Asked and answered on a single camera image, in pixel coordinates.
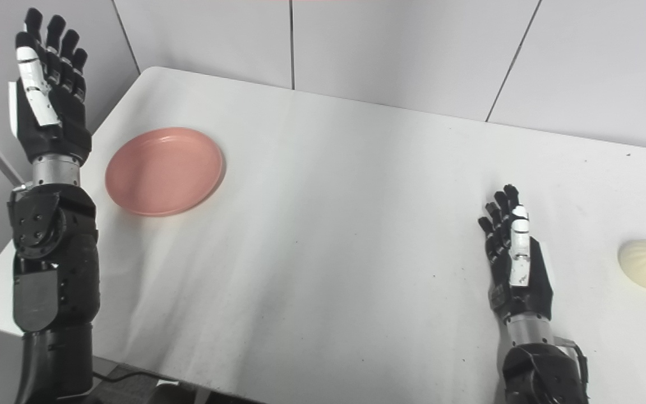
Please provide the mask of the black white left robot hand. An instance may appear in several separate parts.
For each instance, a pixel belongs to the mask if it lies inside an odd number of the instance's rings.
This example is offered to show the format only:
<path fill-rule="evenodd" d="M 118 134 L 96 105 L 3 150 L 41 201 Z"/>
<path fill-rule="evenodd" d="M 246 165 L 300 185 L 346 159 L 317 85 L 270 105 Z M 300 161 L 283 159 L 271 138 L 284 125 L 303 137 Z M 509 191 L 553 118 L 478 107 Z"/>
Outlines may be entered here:
<path fill-rule="evenodd" d="M 83 164 L 92 148 L 83 76 L 88 53 L 61 15 L 52 16 L 42 33 L 43 14 L 34 7 L 26 12 L 23 31 L 15 37 L 19 76 L 8 84 L 11 133 L 29 163 L 61 154 Z"/>

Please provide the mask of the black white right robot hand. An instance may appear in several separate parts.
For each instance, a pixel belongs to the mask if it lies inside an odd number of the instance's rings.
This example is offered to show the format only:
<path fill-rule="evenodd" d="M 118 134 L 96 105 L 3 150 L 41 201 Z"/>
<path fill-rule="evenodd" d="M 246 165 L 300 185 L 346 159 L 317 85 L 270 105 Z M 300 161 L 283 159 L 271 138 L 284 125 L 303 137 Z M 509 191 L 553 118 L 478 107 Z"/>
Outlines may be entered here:
<path fill-rule="evenodd" d="M 484 233 L 484 251 L 492 286 L 488 299 L 493 312 L 505 322 L 514 315 L 552 318 L 553 287 L 538 240 L 530 232 L 530 218 L 512 184 L 495 192 L 478 219 Z"/>

